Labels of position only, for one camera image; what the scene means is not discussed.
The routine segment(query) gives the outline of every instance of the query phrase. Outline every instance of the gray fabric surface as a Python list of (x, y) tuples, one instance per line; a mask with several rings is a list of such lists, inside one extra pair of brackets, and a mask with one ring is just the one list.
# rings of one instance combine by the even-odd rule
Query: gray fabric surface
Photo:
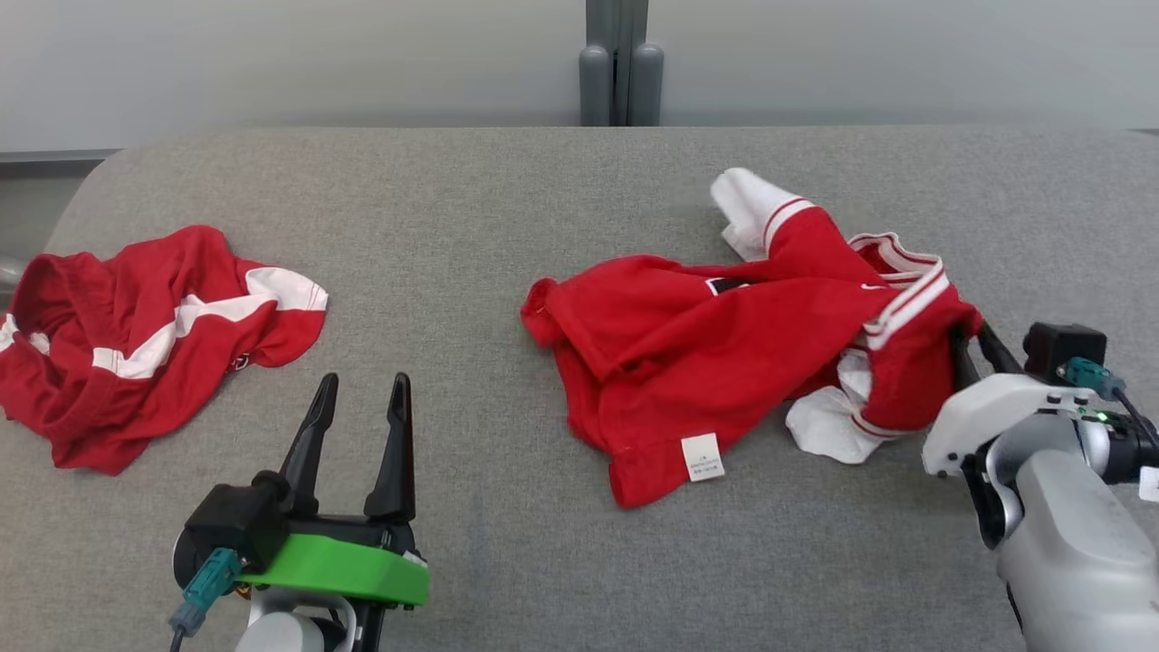
[[(1150, 135), (292, 130), (126, 151), (50, 250), (110, 256), (206, 222), (322, 284), (330, 313), (301, 360), (228, 378), (121, 477), (54, 470), (44, 441), (0, 424), (0, 647), (165, 649), (170, 547), (209, 489), (276, 467), (333, 371), (319, 497), (357, 513), (406, 371), (432, 585), (428, 607), (387, 616), (384, 650), (1020, 650), (965, 488), (925, 476), (917, 440), (846, 468), (797, 452), (782, 409), (722, 481), (621, 512), (606, 461), (568, 433), (554, 364), (518, 321), (527, 287), (637, 251), (735, 259), (708, 196), (730, 166), (810, 196), (846, 234), (939, 251), (1012, 346), (1034, 320), (1106, 331), (1108, 364), (1159, 411)], [(1124, 500), (1159, 536), (1159, 510)], [(232, 650), (245, 613), (223, 600), (187, 649)]]

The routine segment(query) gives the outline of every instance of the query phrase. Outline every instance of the wire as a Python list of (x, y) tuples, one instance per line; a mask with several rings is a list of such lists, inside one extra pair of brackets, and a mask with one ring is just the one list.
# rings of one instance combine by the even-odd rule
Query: wire
[(1159, 438), (1157, 438), (1156, 432), (1151, 430), (1150, 423), (1146, 419), (1144, 419), (1142, 415), (1139, 415), (1138, 410), (1135, 410), (1135, 406), (1127, 398), (1127, 393), (1124, 393), (1120, 388), (1115, 388), (1110, 390), (1110, 394), (1115, 395), (1115, 398), (1118, 400), (1118, 403), (1123, 404), (1123, 408), (1127, 409), (1127, 412), (1131, 415), (1131, 419), (1134, 419), (1135, 423), (1139, 426), (1139, 428), (1147, 435), (1147, 440), (1151, 442), (1151, 446), (1154, 447), (1156, 449), (1159, 449)]

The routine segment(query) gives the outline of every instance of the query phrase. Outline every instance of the green bracket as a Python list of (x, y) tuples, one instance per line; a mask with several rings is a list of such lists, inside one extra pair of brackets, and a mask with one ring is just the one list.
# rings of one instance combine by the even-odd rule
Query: green bracket
[(374, 602), (425, 605), (430, 571), (389, 550), (321, 535), (290, 535), (264, 573), (241, 574), (238, 581)]

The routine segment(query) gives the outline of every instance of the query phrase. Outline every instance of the white stripe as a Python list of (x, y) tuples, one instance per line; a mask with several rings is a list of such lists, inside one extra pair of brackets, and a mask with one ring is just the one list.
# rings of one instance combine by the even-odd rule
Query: white stripe
[(904, 290), (916, 281), (921, 280), (921, 277), (925, 276), (925, 273), (920, 273), (918, 271), (901, 271), (898, 273), (880, 273), (880, 276), (882, 280), (889, 284), (890, 287)]
[(888, 439), (888, 440), (894, 440), (894, 439), (897, 439), (897, 438), (904, 438), (904, 437), (907, 437), (907, 435), (916, 435), (916, 434), (918, 434), (918, 433), (921, 432), (921, 431), (890, 431), (889, 428), (881, 428), (881, 427), (874, 426), (873, 424), (866, 422), (865, 417), (862, 417), (860, 412), (854, 412), (852, 417), (853, 417), (853, 422), (859, 427), (865, 428), (867, 432), (873, 433), (874, 435), (877, 435), (879, 438), (883, 438), (883, 439)]
[[(936, 255), (911, 251), (903, 247), (901, 237), (892, 230), (879, 234), (861, 233), (860, 235), (850, 237), (850, 247), (853, 250), (859, 251), (870, 244), (877, 244), (877, 252), (881, 255), (881, 258), (899, 272), (926, 273), (933, 266), (941, 264), (941, 258)], [(920, 258), (920, 261), (911, 259), (914, 257)]]
[(192, 331), (202, 316), (216, 315), (238, 322), (269, 301), (277, 301), (277, 309), (325, 310), (329, 300), (326, 291), (309, 278), (277, 266), (249, 270), (246, 288), (249, 294), (213, 302), (205, 302), (195, 294), (187, 295), (174, 309), (173, 321), (162, 325), (131, 356), (96, 347), (93, 350), (93, 367), (130, 381), (152, 379), (168, 362), (173, 346)]
[(803, 211), (804, 208), (812, 208), (812, 207), (817, 207), (817, 205), (806, 199), (806, 200), (796, 200), (795, 204), (788, 207), (778, 208), (780, 210), (780, 212), (773, 213), (777, 215), (777, 219), (774, 219), (773, 222), (768, 225), (768, 233), (765, 234), (765, 240), (767, 241), (761, 241), (761, 243), (765, 246), (765, 249), (768, 249), (768, 247), (773, 246), (773, 235), (777, 234), (778, 228), (785, 226), (785, 222), (788, 221), (790, 217)]
[(930, 303), (934, 302), (939, 294), (945, 292), (949, 287), (949, 278), (945, 273), (940, 273), (938, 278), (925, 286), (920, 292), (918, 292), (910, 302), (897, 310), (884, 324), (884, 329), (880, 334), (869, 334), (868, 343), (872, 351), (879, 351), (885, 346), (889, 338), (905, 328), (914, 316), (921, 313)]
[(13, 336), (19, 332), (20, 330), (16, 329), (16, 317), (10, 313), (5, 313), (3, 325), (0, 325), (0, 353), (3, 353), (6, 349), (15, 343)]
[(909, 287), (902, 291), (902, 293), (894, 296), (894, 300), (889, 301), (884, 309), (876, 318), (865, 324), (866, 334), (874, 336), (881, 334), (887, 325), (889, 325), (890, 320), (894, 318), (894, 313), (902, 309), (903, 306), (909, 305), (912, 296), (918, 295), (924, 292), (927, 286), (930, 286), (938, 277), (945, 277), (940, 269), (934, 270), (931, 273), (925, 274), (917, 283), (911, 284)]

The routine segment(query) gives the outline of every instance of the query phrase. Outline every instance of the white label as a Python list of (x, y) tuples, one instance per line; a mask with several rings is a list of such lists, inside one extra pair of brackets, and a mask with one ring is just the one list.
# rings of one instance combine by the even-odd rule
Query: white label
[(411, 564), (418, 564), (420, 566), (422, 566), (424, 569), (427, 567), (427, 562), (423, 562), (422, 557), (415, 555), (414, 552), (411, 552), (409, 550), (407, 550), (406, 552), (402, 554), (402, 558), (406, 559), (407, 562), (410, 562)]
[(1139, 498), (1159, 503), (1159, 469), (1154, 467), (1139, 469)]
[(680, 440), (684, 447), (684, 463), (688, 467), (688, 478), (694, 483), (724, 475), (721, 449), (716, 447), (716, 433)]

